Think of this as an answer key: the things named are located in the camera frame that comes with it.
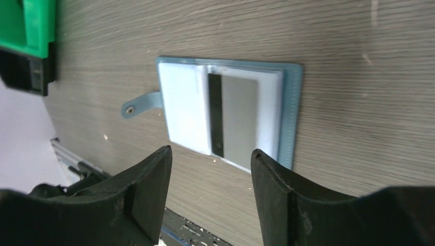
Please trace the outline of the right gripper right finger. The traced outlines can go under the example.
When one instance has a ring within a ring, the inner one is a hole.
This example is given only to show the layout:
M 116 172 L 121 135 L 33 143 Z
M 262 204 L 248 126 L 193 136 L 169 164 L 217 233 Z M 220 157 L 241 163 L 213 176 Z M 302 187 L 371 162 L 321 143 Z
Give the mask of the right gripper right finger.
M 354 197 L 323 187 L 256 149 L 251 175 L 264 245 L 434 245 L 434 187 Z

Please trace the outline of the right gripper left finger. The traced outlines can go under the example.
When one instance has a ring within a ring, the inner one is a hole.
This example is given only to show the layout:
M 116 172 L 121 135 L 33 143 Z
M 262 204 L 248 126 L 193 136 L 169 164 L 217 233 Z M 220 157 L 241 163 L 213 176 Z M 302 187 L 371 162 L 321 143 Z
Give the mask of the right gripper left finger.
M 1 245 L 157 245 L 172 168 L 163 146 L 136 165 L 62 193 L 1 190 Z

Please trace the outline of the blue card holder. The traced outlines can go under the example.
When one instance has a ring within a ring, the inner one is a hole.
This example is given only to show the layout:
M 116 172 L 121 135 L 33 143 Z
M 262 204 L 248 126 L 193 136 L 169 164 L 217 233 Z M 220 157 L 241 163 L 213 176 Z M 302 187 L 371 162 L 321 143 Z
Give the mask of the blue card holder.
M 154 108 L 164 111 L 169 140 L 213 156 L 246 172 L 211 149 L 208 74 L 258 82 L 255 149 L 261 149 L 287 169 L 293 167 L 303 66 L 266 61 L 160 56 L 156 59 L 160 89 L 124 103 L 121 115 L 130 119 Z

